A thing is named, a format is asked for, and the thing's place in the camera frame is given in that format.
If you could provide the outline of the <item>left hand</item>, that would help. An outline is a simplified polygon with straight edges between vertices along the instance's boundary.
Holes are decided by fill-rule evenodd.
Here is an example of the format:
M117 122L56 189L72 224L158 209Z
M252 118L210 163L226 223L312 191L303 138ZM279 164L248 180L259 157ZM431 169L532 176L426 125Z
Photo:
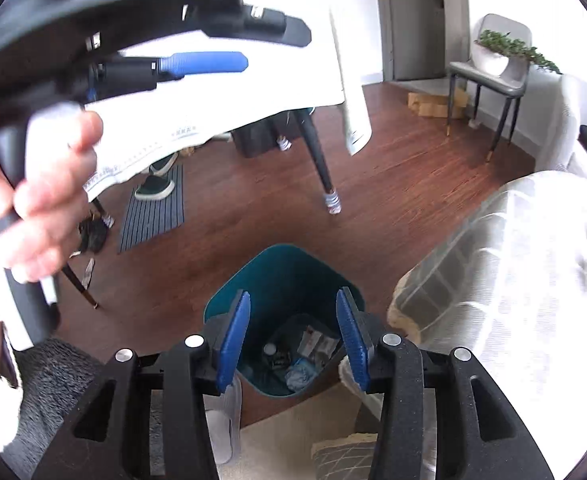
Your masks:
M0 170L0 218L20 220L0 234L0 266L20 284L56 274L78 246L77 226L88 211L84 184L96 170L102 136L98 114L78 115L60 159L15 188Z

